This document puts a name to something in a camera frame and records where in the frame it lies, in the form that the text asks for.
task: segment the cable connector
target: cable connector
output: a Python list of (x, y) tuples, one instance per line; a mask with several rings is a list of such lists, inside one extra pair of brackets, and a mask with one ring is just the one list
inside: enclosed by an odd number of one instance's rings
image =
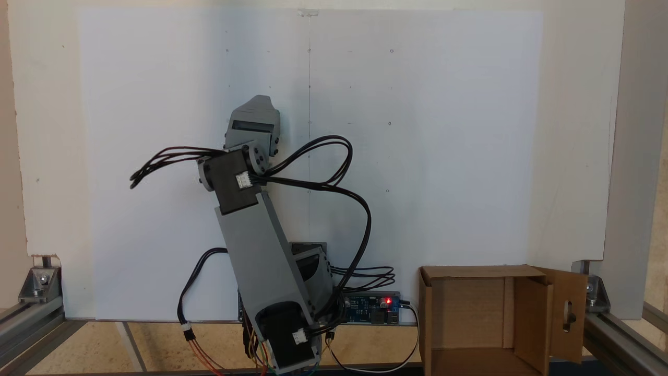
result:
[(306, 343), (309, 342), (308, 339), (306, 339), (306, 333), (304, 332), (304, 328), (300, 328), (298, 331), (293, 333), (293, 338), (295, 340), (295, 345), (299, 345), (300, 343)]
[(190, 321), (186, 322), (185, 324), (181, 324), (181, 330), (183, 331), (183, 337), (186, 337), (186, 341), (195, 340), (195, 332), (192, 331)]
[(328, 343), (329, 341), (334, 341), (334, 331), (336, 328), (332, 329), (331, 331), (325, 333), (325, 343)]

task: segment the white connector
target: white connector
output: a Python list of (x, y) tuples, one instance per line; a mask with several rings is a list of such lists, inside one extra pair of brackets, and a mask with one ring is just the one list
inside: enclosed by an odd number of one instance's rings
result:
[(299, 345), (300, 343), (306, 343), (309, 342), (309, 340), (306, 339), (306, 333), (304, 333), (304, 329), (301, 328), (298, 331), (293, 333), (293, 338), (295, 339), (295, 345)]
[(248, 175), (248, 171), (244, 171), (241, 174), (236, 176), (236, 183), (239, 184), (239, 189), (252, 187), (251, 177)]

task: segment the box flap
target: box flap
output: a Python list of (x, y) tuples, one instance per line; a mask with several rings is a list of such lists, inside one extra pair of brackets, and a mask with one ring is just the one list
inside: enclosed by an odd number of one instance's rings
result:
[(434, 350), (431, 364), (435, 376), (528, 376), (537, 370), (508, 349)]
[(420, 357), (424, 376), (432, 376), (432, 288), (420, 281), (417, 319), (420, 322)]
[(554, 286), (550, 355), (574, 363), (582, 362), (585, 335), (587, 275), (537, 268)]
[(515, 355), (547, 375), (553, 286), (515, 278)]
[(448, 278), (503, 278), (544, 276), (540, 270), (529, 265), (499, 266), (423, 266), (422, 278), (429, 286), (432, 280)]

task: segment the circuit board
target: circuit board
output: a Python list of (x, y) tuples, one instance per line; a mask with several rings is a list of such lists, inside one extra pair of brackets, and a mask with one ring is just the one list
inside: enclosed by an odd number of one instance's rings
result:
[(369, 291), (345, 295), (345, 316), (351, 324), (398, 325), (399, 292)]

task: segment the white wire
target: white wire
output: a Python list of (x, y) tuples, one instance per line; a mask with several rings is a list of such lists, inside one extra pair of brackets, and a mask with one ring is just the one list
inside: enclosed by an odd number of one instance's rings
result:
[[(417, 350), (418, 346), (420, 345), (420, 320), (418, 319), (418, 312), (417, 312), (418, 310), (413, 306), (412, 303), (408, 305), (408, 309), (410, 309), (413, 312), (413, 315), (415, 316), (415, 321), (417, 322), (417, 339), (415, 340), (415, 347), (413, 348), (411, 355), (408, 358), (406, 358), (406, 360), (402, 364), (398, 365), (397, 367), (394, 367), (393, 369), (388, 369), (385, 371), (370, 371), (369, 369), (356, 369), (350, 367), (343, 367), (341, 364), (339, 365), (341, 365), (343, 369), (346, 371), (355, 371), (362, 373), (390, 373), (397, 371), (401, 369), (403, 366), (407, 365), (408, 362), (410, 362), (411, 359), (413, 358), (413, 355), (415, 355), (415, 350)], [(329, 352), (332, 354), (332, 357), (335, 358), (334, 351), (332, 351), (332, 346), (329, 346)]]

